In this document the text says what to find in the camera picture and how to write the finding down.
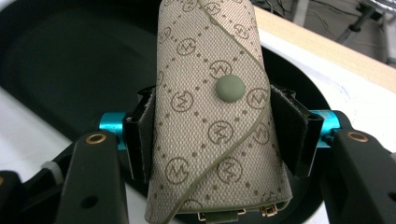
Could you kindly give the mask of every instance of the textured fabric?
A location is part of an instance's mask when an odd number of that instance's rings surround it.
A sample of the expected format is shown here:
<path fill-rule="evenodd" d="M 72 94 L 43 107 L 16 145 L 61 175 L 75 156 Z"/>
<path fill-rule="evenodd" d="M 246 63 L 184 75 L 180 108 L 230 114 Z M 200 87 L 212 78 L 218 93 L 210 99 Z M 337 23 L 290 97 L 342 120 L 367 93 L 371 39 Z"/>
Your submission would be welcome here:
<path fill-rule="evenodd" d="M 248 0 L 164 0 L 146 220 L 288 201 L 255 16 Z M 242 99 L 225 103 L 217 80 L 239 76 Z"/>

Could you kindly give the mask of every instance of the wooden strip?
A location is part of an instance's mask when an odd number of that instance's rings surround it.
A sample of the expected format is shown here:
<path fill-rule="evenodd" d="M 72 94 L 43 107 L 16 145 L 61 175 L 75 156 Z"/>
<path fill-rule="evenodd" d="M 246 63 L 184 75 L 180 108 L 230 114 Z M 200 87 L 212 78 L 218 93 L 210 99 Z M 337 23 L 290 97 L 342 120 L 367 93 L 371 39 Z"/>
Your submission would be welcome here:
<path fill-rule="evenodd" d="M 255 7 L 259 29 L 396 93 L 396 69 Z"/>

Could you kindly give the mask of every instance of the green button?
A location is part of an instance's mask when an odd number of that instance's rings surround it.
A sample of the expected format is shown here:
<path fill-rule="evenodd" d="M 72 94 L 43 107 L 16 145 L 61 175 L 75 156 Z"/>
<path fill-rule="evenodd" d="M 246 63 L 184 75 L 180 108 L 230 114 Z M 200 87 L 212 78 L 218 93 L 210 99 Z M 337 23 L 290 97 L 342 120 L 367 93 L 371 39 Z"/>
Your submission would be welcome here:
<path fill-rule="evenodd" d="M 216 82 L 216 94 L 220 100 L 232 103 L 241 99 L 245 94 L 245 83 L 235 75 L 227 75 Z"/>

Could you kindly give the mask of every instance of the blue metallic cylinder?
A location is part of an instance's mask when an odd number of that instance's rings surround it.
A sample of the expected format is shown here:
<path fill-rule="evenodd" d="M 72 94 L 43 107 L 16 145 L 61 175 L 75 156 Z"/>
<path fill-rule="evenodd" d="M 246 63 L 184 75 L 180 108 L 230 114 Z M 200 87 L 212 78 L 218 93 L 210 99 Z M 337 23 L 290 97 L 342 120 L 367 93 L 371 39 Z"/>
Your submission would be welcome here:
<path fill-rule="evenodd" d="M 310 110 L 311 113 L 317 114 L 324 118 L 323 126 L 320 131 L 320 138 L 317 147 L 329 147 L 327 143 L 323 141 L 326 135 L 330 135 L 332 129 L 341 128 L 340 121 L 337 116 L 331 110 Z"/>
<path fill-rule="evenodd" d="M 114 133 L 119 139 L 119 150 L 126 149 L 123 140 L 122 120 L 125 117 L 125 112 L 107 112 L 103 114 L 99 122 L 99 130 L 108 130 Z"/>

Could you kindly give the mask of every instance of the gray floor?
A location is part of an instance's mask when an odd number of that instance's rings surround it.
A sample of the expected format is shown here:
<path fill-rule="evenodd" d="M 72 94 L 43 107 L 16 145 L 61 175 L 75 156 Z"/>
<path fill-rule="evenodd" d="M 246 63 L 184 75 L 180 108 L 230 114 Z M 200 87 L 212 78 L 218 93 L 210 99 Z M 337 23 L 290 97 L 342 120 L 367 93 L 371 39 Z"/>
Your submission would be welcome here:
<path fill-rule="evenodd" d="M 293 0 L 268 0 L 275 12 L 281 14 L 285 19 L 291 20 L 291 4 Z M 252 0 L 255 5 L 270 8 L 264 0 Z M 359 0 L 311 0 L 304 27 L 331 40 L 336 40 L 348 27 L 354 23 L 361 13 L 356 9 Z M 384 63 L 386 61 L 386 50 L 384 32 L 381 28 L 381 20 L 368 20 L 361 27 L 361 31 L 349 41 L 347 47 L 365 54 L 373 59 Z"/>

